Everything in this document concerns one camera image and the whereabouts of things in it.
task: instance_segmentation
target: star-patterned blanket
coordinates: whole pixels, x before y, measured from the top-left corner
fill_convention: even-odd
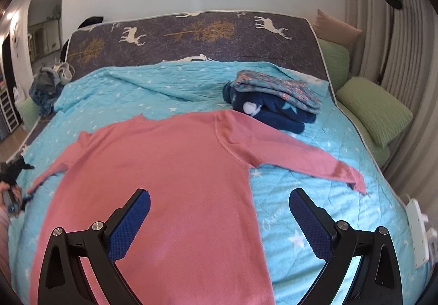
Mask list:
[[[282,79],[298,78],[292,71],[266,62],[176,62],[102,68],[70,83],[55,105],[56,116],[26,151],[35,170],[23,171],[18,184],[27,189],[58,155],[77,139],[81,130],[93,132],[135,115],[162,119],[189,111],[230,108],[222,100],[222,87],[240,70],[262,72]],[[334,220],[354,228],[389,229],[397,252],[404,304],[414,304],[427,280],[427,269],[415,269],[407,216],[374,165],[354,126],[335,106],[328,82],[309,78],[309,87],[322,101],[316,122],[297,139],[324,149],[364,176],[367,195],[345,183],[312,178],[265,165],[251,172],[251,189],[258,216],[275,301],[296,304],[306,293],[323,261],[316,258],[289,211],[291,190],[300,187]],[[50,177],[37,191],[26,212],[10,227],[10,267],[15,290],[28,302],[30,269],[39,232],[50,200],[62,175]],[[359,259],[354,259],[333,304],[341,304],[353,280]]]

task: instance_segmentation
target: beige curtain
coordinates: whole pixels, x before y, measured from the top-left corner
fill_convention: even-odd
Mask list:
[[[347,22],[364,31],[351,61],[353,75],[376,81],[389,40],[389,5],[384,0],[347,0]],[[396,193],[419,200],[438,224],[438,15],[428,0],[404,0],[395,10],[394,32],[382,87],[414,114],[391,143],[382,169]]]

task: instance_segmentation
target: hand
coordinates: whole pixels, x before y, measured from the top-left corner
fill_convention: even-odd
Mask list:
[[[5,182],[0,182],[0,209],[4,210],[7,213],[6,205],[3,200],[3,191],[9,190],[10,186],[6,184]],[[21,203],[22,197],[21,197],[21,188],[18,185],[15,185],[12,187],[12,192],[14,193],[15,197],[17,198],[18,202]]]

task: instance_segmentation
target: dark patterned mattress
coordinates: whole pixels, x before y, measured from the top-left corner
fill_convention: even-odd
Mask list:
[[[67,61],[74,80],[108,66],[162,61],[271,62],[328,80],[315,34],[306,19],[251,11],[210,11],[99,24],[75,31]],[[42,119],[28,144],[51,117]]]

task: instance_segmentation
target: bed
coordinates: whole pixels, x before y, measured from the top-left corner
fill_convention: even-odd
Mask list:
[[[305,19],[230,11],[101,24],[76,31],[67,57],[76,69],[75,81],[64,89],[50,122],[34,131],[25,157],[36,168],[21,173],[18,183],[24,189],[81,130],[93,132],[138,114],[161,119],[189,111],[230,108],[222,100],[223,83],[242,69],[306,79],[323,102],[321,113],[303,134],[291,135],[359,170],[368,194],[360,195],[340,182],[269,165],[251,171],[253,202],[275,301],[296,304],[323,266],[288,210],[289,193],[302,187],[335,220],[346,220],[361,230],[373,231],[380,225],[389,229],[399,260],[404,304],[415,303],[428,269],[413,266],[404,208],[354,125],[334,103],[318,43]],[[61,178],[49,178],[26,213],[10,227],[13,286],[28,303],[35,297],[30,291],[30,273],[39,230]],[[334,304],[342,303],[358,260],[353,260]]]

